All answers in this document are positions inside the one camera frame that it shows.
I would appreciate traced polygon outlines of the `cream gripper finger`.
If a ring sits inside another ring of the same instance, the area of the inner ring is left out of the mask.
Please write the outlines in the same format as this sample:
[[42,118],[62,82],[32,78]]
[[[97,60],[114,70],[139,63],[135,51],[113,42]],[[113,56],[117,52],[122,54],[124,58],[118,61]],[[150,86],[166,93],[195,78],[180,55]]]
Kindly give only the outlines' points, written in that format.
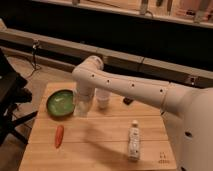
[[87,103],[87,113],[86,113],[87,115],[88,115],[89,111],[91,110],[92,105],[93,105],[93,101],[90,101]]
[[74,105],[73,115],[79,115],[78,101],[77,102],[73,102],[73,105]]

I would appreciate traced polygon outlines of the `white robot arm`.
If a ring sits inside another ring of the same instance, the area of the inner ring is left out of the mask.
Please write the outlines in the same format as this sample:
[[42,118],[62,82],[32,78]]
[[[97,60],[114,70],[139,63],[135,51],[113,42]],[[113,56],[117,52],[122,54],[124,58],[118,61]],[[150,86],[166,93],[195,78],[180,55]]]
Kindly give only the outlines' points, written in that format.
[[213,171],[213,87],[193,88],[168,81],[112,74],[90,56],[72,71],[76,98],[89,102],[96,88],[137,100],[182,119],[178,171]]

